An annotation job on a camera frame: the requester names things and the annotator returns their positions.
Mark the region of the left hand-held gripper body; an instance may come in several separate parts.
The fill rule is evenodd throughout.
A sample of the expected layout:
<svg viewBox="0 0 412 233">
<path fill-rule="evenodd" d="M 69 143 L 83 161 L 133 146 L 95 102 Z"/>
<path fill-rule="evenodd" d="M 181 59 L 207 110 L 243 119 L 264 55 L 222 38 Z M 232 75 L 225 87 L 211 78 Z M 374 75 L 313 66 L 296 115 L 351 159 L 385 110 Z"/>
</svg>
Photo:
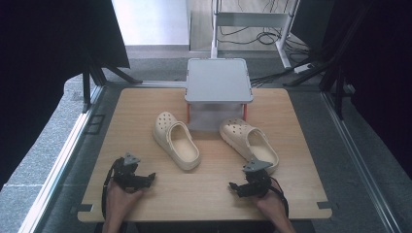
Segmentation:
<svg viewBox="0 0 412 233">
<path fill-rule="evenodd" d="M 123 190 L 135 191 L 143 187 L 141 179 L 135 175 L 139 162 L 140 159 L 129 152 L 114 162 L 113 179 Z"/>
</svg>

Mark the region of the black tripod stand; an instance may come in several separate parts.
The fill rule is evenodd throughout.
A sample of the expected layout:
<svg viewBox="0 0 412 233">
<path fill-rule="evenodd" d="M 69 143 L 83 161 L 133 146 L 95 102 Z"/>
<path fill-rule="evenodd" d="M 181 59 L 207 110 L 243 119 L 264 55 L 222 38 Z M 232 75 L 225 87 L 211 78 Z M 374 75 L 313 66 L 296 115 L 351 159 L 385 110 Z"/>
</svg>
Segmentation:
<svg viewBox="0 0 412 233">
<path fill-rule="evenodd" d="M 105 64 L 101 61 L 90 60 L 86 67 L 84 68 L 83 77 L 83 93 L 84 93 L 84 106 L 83 113 L 86 113 L 91 108 L 91 90 L 90 81 L 98 86 L 103 86 L 107 79 L 103 73 L 103 68 L 107 68 L 109 71 L 120 77 L 121 79 L 127 81 L 128 83 L 142 83 L 142 81 L 132 78 L 131 76 L 124 73 L 122 70 L 115 66 Z"/>
</svg>

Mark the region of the black curtain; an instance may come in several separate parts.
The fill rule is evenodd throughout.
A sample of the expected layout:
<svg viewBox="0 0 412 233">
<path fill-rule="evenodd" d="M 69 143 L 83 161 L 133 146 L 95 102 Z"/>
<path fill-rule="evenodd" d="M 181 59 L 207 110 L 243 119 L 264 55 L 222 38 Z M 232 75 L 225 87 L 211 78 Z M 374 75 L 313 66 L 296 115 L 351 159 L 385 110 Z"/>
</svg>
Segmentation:
<svg viewBox="0 0 412 233">
<path fill-rule="evenodd" d="M 340 64 L 353 105 L 412 180 L 412 0 L 300 0 L 292 34 L 330 59 L 362 7 Z"/>
<path fill-rule="evenodd" d="M 112 0 L 0 0 L 0 190 L 91 64 L 129 66 Z"/>
</svg>

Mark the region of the person's left hand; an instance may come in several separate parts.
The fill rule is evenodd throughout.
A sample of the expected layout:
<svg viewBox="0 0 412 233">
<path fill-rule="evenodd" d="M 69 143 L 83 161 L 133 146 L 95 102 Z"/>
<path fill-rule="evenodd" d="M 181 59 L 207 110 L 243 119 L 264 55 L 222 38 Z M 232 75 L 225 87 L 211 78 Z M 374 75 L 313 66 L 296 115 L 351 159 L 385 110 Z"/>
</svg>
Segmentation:
<svg viewBox="0 0 412 233">
<path fill-rule="evenodd" d="M 109 181 L 106 199 L 105 223 L 110 227 L 121 225 L 137 201 L 144 194 L 143 190 L 127 192 L 116 182 Z"/>
</svg>

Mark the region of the cream clog shoe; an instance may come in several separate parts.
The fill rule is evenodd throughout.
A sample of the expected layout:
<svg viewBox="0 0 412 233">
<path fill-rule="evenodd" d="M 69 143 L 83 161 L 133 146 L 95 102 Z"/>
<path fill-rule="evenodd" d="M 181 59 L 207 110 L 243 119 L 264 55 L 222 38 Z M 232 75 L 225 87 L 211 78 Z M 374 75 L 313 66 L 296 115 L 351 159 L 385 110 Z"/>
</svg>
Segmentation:
<svg viewBox="0 0 412 233">
<path fill-rule="evenodd" d="M 189 129 L 171 113 L 163 112 L 157 116 L 153 136 L 180 169 L 189 171 L 200 163 L 200 153 Z"/>
<path fill-rule="evenodd" d="M 220 135 L 247 161 L 258 159 L 270 163 L 270 166 L 265 169 L 268 174 L 273 174 L 277 169 L 279 156 L 259 128 L 242 118 L 228 118 L 220 125 Z"/>
</svg>

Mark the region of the grey shoe rack orange legs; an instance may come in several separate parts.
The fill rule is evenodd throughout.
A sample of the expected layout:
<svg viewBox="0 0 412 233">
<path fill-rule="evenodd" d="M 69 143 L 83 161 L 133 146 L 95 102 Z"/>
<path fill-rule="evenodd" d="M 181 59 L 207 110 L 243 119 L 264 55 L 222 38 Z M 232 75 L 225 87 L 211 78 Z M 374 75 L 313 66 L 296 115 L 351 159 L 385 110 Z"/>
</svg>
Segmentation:
<svg viewBox="0 0 412 233">
<path fill-rule="evenodd" d="M 186 93 L 190 130 L 218 131 L 227 118 L 246 119 L 254 100 L 246 61 L 241 58 L 191 58 Z"/>
</svg>

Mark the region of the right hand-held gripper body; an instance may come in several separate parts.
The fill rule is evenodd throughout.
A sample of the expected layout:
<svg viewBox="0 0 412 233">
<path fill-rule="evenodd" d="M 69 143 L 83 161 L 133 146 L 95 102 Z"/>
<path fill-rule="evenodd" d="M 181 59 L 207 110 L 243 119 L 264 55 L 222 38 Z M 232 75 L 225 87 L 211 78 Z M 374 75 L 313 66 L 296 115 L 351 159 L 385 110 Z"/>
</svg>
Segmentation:
<svg viewBox="0 0 412 233">
<path fill-rule="evenodd" d="M 246 175 L 246 181 L 249 184 L 249 187 L 243 190 L 250 190 L 252 196 L 264 196 L 267 193 L 269 186 L 271 186 L 269 175 L 266 172 L 266 168 L 271 166 L 271 162 L 261 161 L 256 158 L 251 159 L 243 168 L 243 172 Z"/>
</svg>

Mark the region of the aluminium rail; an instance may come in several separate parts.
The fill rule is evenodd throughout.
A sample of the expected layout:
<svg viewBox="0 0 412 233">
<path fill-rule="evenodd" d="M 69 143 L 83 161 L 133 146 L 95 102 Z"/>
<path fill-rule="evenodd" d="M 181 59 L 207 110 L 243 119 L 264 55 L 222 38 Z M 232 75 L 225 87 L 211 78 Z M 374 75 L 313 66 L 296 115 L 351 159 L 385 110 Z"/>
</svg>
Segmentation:
<svg viewBox="0 0 412 233">
<path fill-rule="evenodd" d="M 326 104 L 326 108 L 330 114 L 330 117 L 353 161 L 353 164 L 360 175 L 366 192 L 381 219 L 387 233 L 403 233 L 399 226 L 394 212 L 392 211 L 387 199 L 383 195 L 381 188 L 369 171 L 362 154 L 356 145 L 354 138 L 352 137 L 346 123 L 334 110 L 334 104 L 329 94 L 322 92 L 321 96 Z"/>
<path fill-rule="evenodd" d="M 18 166 L 18 172 L 28 176 L 19 185 L 34 193 L 28 196 L 27 213 L 17 233 L 35 232 L 102 90 L 102 86 L 84 89 L 81 85 L 79 103 L 69 101 L 69 97 L 76 93 L 74 89 L 65 93 L 34 146 Z"/>
<path fill-rule="evenodd" d="M 141 83 L 130 83 L 130 86 L 148 88 L 186 88 L 186 82 L 176 81 L 142 81 Z"/>
</svg>

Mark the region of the black metal stand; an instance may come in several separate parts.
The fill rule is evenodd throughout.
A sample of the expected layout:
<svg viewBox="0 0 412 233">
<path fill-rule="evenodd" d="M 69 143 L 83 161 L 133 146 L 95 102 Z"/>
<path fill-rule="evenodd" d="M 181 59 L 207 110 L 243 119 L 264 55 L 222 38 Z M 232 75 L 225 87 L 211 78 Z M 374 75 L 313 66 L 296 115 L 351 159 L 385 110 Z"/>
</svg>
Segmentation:
<svg viewBox="0 0 412 233">
<path fill-rule="evenodd" d="M 314 68 L 308 74 L 295 81 L 285 83 L 285 86 L 298 86 L 304 83 L 316 75 L 322 72 L 325 75 L 322 77 L 319 83 L 319 89 L 321 91 L 330 91 L 335 87 L 335 92 L 331 94 L 333 97 L 333 109 L 335 114 L 342 119 L 342 99 L 345 96 L 344 91 L 344 68 L 343 63 L 346 58 L 349 57 L 348 50 L 353 45 L 356 34 L 360 31 L 361 24 L 375 0 L 358 0 L 359 3 L 355 11 L 351 14 L 350 18 L 346 21 L 344 28 L 339 31 L 339 35 L 342 36 L 339 42 L 335 44 L 335 50 L 333 55 L 320 65 L 318 68 Z"/>
</svg>

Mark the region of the white metal stand frame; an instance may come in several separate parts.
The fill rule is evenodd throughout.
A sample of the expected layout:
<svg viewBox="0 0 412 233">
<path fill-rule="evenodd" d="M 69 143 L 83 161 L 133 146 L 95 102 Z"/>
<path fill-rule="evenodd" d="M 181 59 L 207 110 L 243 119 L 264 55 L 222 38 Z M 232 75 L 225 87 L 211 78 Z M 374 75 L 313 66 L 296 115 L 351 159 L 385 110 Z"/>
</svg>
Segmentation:
<svg viewBox="0 0 412 233">
<path fill-rule="evenodd" d="M 285 69 L 292 66 L 285 52 L 287 37 L 292 28 L 294 15 L 298 7 L 299 0 L 293 0 L 292 6 L 287 13 L 232 13 L 220 10 L 221 0 L 214 0 L 212 3 L 212 26 L 213 38 L 211 43 L 211 57 L 218 57 L 218 29 L 220 26 L 233 27 L 269 27 L 280 28 L 281 38 L 275 42 L 277 52 Z"/>
</svg>

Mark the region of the white power strip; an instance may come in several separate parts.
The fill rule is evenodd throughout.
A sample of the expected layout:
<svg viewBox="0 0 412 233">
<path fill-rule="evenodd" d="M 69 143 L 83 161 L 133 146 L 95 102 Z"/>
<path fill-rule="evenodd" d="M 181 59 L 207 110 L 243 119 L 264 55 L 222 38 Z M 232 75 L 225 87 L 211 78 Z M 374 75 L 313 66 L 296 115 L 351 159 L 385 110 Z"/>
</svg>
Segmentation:
<svg viewBox="0 0 412 233">
<path fill-rule="evenodd" d="M 296 74 L 300 74 L 306 71 L 309 71 L 310 69 L 315 68 L 315 66 L 312 63 L 306 63 L 300 66 L 295 67 L 293 70 Z"/>
</svg>

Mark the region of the person's right hand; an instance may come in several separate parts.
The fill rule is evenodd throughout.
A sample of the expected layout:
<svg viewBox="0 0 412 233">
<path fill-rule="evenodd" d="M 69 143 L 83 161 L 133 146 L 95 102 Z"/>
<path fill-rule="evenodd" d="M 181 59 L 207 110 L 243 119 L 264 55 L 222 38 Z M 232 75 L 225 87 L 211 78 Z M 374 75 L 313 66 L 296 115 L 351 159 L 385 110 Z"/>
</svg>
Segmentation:
<svg viewBox="0 0 412 233">
<path fill-rule="evenodd" d="M 251 200 L 267 219 L 275 226 L 280 227 L 289 220 L 286 214 L 285 204 L 281 198 L 283 191 L 275 179 L 271 179 L 271 187 L 274 188 L 274 190 L 269 190 L 261 197 L 253 196 Z"/>
</svg>

